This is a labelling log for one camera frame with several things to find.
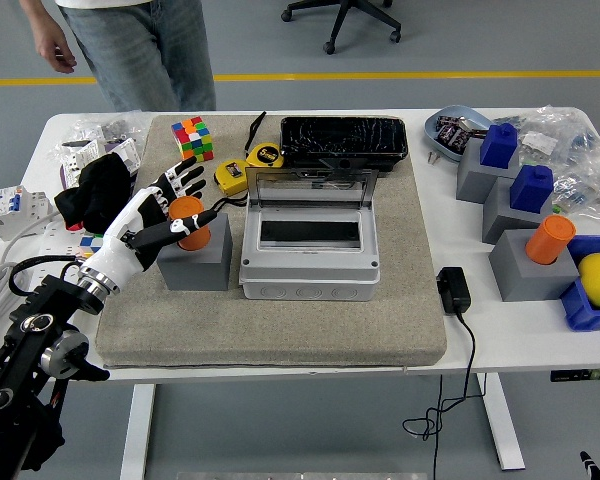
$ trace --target yellow floor line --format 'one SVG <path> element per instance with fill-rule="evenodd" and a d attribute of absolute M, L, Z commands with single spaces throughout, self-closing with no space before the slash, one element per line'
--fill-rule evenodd
<path fill-rule="evenodd" d="M 445 80 L 498 78 L 600 78 L 600 70 L 510 70 L 441 72 L 315 72 L 218 74 L 216 82 L 280 82 L 324 80 Z M 0 87 L 93 85 L 93 77 L 0 78 Z"/>

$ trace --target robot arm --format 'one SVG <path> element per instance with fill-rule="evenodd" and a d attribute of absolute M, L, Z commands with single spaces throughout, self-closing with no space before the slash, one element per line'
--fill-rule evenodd
<path fill-rule="evenodd" d="M 21 469 L 38 470 L 64 443 L 59 417 L 69 379 L 100 381 L 109 377 L 86 361 L 87 337 L 69 324 L 77 310 L 98 314 L 106 297 L 118 293 L 136 273 L 146 270 L 160 248 L 174 243 L 216 217 L 206 211 L 169 222 L 167 208 L 178 196 L 200 196 L 202 172 L 182 162 L 140 190 L 104 235 L 103 246 L 80 268 L 77 285 L 47 276 L 23 305 L 0 349 L 0 480 Z M 56 379 L 48 404 L 39 399 Z"/>

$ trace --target yellow tape measure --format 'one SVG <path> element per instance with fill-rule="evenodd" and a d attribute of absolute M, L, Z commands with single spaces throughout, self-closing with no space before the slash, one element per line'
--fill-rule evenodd
<path fill-rule="evenodd" d="M 227 160 L 218 165 L 213 178 L 222 193 L 230 197 L 247 189 L 248 166 L 246 160 Z"/>
<path fill-rule="evenodd" d="M 280 155 L 280 147 L 275 143 L 261 143 L 253 147 L 247 157 L 247 163 L 252 167 L 280 168 L 284 163 Z"/>

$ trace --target transparent lid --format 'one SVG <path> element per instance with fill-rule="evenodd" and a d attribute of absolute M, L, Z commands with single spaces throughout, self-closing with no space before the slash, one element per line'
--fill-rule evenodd
<path fill-rule="evenodd" d="M 249 201 L 260 207 L 370 207 L 377 170 L 247 168 Z"/>

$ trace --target orange cylinder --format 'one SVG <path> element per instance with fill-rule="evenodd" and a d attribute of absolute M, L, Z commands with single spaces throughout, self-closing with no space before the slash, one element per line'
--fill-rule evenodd
<path fill-rule="evenodd" d="M 176 198 L 171 205 L 169 205 L 169 218 L 176 220 L 178 218 L 187 218 L 202 213 L 204 211 L 204 205 L 199 198 L 196 197 L 180 197 Z M 196 230 L 192 234 L 183 238 L 178 242 L 178 245 L 183 250 L 190 252 L 194 250 L 200 250 L 209 243 L 211 240 L 211 232 L 209 231 L 209 225 L 205 225 L 200 230 Z"/>
<path fill-rule="evenodd" d="M 576 234 L 576 226 L 562 215 L 549 215 L 527 242 L 527 256 L 540 265 L 550 265 Z"/>

